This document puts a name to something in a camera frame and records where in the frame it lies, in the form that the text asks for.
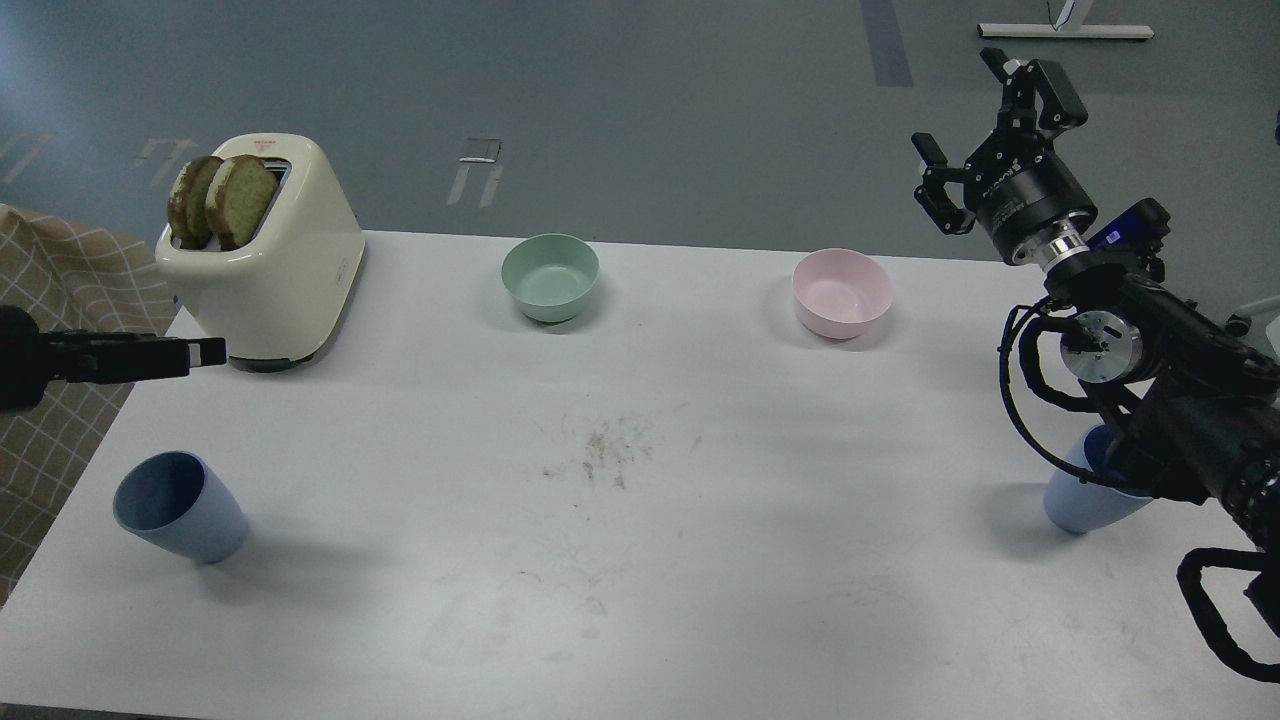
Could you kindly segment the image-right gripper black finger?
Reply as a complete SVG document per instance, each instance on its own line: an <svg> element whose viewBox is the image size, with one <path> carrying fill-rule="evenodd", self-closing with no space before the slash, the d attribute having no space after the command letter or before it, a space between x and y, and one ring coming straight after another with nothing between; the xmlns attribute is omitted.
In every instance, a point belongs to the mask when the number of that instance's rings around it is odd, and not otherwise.
<svg viewBox="0 0 1280 720"><path fill-rule="evenodd" d="M923 163L922 181L913 197L943 234L970 233L975 213L959 206L946 186L965 187L975 181L975 172L970 167L951 167L936 138L927 132L911 133L911 145Z"/></svg>
<svg viewBox="0 0 1280 720"><path fill-rule="evenodd" d="M1089 119L1065 69L1057 61L1020 61L998 47L984 47L980 59L1001 83L995 128L980 143L984 161L1043 161L1056 158L1053 141Z"/></svg>

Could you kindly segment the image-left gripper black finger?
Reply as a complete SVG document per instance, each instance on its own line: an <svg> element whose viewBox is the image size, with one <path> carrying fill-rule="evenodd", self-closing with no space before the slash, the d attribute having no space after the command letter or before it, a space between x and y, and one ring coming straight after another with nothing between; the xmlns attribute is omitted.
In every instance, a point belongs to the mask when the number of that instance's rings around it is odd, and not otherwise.
<svg viewBox="0 0 1280 720"><path fill-rule="evenodd" d="M224 338L186 340L147 333L49 332L40 336L51 378L124 384L186 377L195 368L228 364Z"/></svg>

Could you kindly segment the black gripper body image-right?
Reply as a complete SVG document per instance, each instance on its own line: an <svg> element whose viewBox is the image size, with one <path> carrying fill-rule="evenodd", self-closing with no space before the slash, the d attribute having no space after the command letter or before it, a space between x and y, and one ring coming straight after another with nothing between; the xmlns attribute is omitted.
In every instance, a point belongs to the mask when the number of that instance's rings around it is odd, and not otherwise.
<svg viewBox="0 0 1280 720"><path fill-rule="evenodd" d="M982 228L1009 265L1024 264L1032 237L1060 222L1088 229L1098 209L1059 156L1053 142L986 140L966 159L970 225Z"/></svg>

